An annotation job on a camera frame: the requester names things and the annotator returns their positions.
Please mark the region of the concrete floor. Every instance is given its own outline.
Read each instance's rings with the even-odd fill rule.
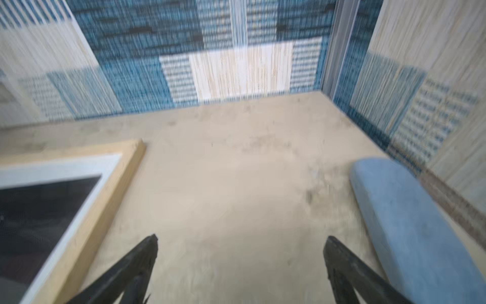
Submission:
[[[382,274],[348,172],[385,154],[319,92],[0,131],[0,154],[132,138],[147,153],[85,286],[152,233],[152,303],[334,303],[329,235]]]

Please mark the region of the white border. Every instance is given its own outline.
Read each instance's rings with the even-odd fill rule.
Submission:
[[[44,285],[94,200],[120,161],[121,154],[104,154],[68,160],[35,162],[0,167],[0,189],[101,176],[76,216],[35,276],[19,304],[29,304]]]

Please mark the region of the blue mattress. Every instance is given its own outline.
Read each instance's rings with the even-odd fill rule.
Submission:
[[[432,198],[402,165],[354,163],[351,184],[386,275],[416,304],[486,303],[486,284]]]

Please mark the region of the wooden frame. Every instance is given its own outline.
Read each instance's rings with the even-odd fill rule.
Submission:
[[[120,155],[78,229],[68,240],[66,249],[30,303],[62,304],[78,292],[144,153],[142,140],[130,140],[0,157],[0,166],[12,166],[106,154]]]

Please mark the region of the blue and white wall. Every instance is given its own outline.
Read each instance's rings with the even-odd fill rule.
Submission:
[[[486,248],[485,98],[486,1],[361,1],[334,103]]]
[[[0,127],[320,88],[335,0],[0,0]]]

